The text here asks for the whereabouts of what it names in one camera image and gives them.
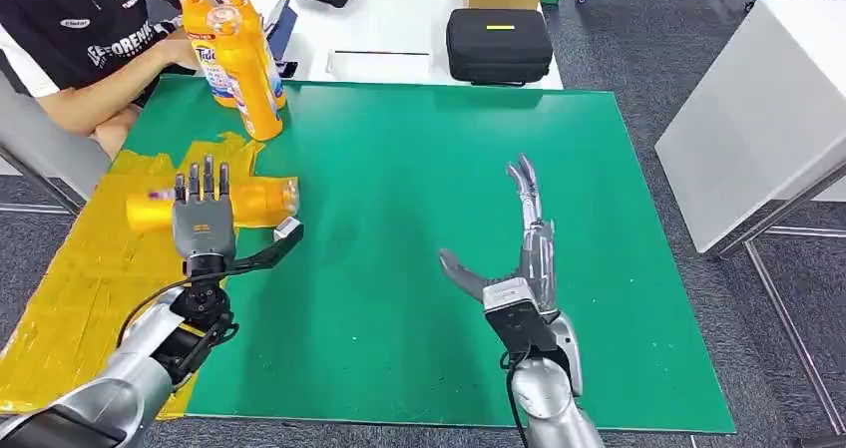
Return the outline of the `person's right hand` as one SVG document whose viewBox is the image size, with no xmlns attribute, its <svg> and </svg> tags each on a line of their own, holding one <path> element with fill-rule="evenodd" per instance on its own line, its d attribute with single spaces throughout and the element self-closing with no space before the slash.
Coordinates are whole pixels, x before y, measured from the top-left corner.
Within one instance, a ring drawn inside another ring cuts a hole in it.
<svg viewBox="0 0 846 448">
<path fill-rule="evenodd" d="M 154 46 L 154 50 L 165 66 L 179 65 L 190 70 L 200 68 L 191 40 L 182 30 L 171 33 L 160 40 Z"/>
</svg>

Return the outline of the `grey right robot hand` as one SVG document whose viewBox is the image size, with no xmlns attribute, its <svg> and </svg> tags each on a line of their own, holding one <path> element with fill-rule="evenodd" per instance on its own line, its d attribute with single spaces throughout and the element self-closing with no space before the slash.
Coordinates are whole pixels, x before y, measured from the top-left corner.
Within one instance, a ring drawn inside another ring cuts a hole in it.
<svg viewBox="0 0 846 448">
<path fill-rule="evenodd" d="M 554 224 L 543 220 L 539 184 L 529 159 L 524 154 L 520 155 L 516 163 L 506 166 L 506 172 L 515 183 L 522 209 L 523 235 L 517 268 L 505 276 L 485 278 L 465 268 L 448 249 L 439 251 L 439 261 L 447 277 L 478 302 L 483 300 L 483 291 L 490 285 L 515 277 L 525 279 L 540 314 L 551 320 L 559 313 L 556 302 Z"/>
</svg>

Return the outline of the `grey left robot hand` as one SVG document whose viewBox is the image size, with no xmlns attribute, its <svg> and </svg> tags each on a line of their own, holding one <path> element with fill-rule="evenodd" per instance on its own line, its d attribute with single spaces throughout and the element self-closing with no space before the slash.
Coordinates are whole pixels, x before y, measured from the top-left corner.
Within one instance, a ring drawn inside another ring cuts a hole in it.
<svg viewBox="0 0 846 448">
<path fill-rule="evenodd" d="M 233 259 L 235 234 L 229 196 L 228 163 L 217 165 L 211 154 L 178 173 L 174 184 L 172 233 L 180 256 L 216 255 Z"/>
</svg>

